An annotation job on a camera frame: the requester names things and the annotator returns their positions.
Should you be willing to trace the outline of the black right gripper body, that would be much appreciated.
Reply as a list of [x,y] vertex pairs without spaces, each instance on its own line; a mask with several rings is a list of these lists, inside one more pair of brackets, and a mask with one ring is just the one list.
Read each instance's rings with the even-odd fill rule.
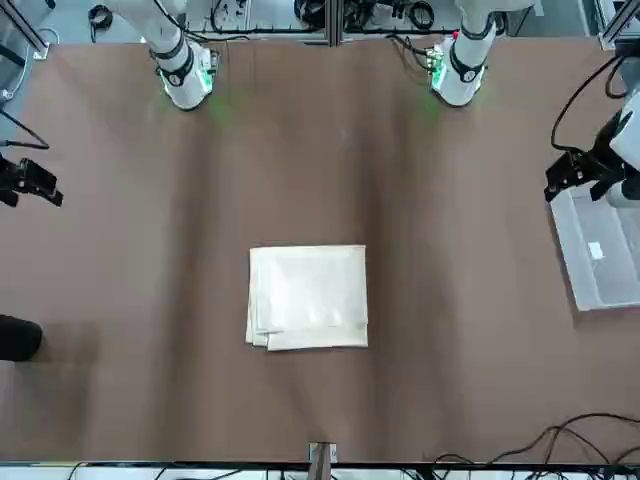
[[0,171],[1,192],[17,193],[22,178],[20,165],[2,157]]

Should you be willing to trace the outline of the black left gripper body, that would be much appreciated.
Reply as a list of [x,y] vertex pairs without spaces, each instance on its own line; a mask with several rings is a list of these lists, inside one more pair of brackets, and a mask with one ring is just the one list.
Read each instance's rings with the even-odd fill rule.
[[596,176],[621,176],[624,173],[623,160],[612,149],[610,143],[617,132],[621,113],[616,112],[598,131],[588,157],[593,163]]

